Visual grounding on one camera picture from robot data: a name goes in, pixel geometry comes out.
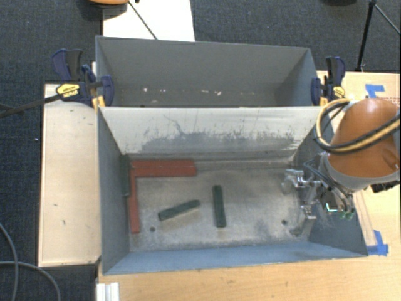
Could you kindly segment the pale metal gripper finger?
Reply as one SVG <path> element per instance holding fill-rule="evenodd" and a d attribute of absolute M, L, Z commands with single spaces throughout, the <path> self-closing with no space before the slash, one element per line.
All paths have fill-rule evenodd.
<path fill-rule="evenodd" d="M 294 191 L 311 189 L 319 185 L 320 181 L 316 180 L 313 176 L 305 179 L 303 170 L 286 169 L 284 180 L 281 183 L 281 191 L 284 195 L 290 195 Z"/>
<path fill-rule="evenodd" d="M 308 236 L 316 221 L 316 216 L 313 215 L 312 205 L 302 204 L 299 208 L 299 215 L 297 217 L 295 227 L 291 228 L 289 232 L 293 236 Z"/>

